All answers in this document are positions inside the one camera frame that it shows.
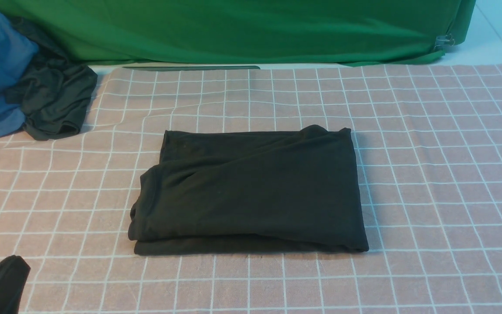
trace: folded black shirt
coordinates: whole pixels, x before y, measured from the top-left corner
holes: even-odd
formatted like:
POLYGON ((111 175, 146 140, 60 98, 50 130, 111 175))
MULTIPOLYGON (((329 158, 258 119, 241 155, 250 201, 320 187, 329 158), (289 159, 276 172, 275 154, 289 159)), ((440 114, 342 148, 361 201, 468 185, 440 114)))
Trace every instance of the folded black shirt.
POLYGON ((350 129, 166 131, 131 219, 139 255, 369 249, 350 129))

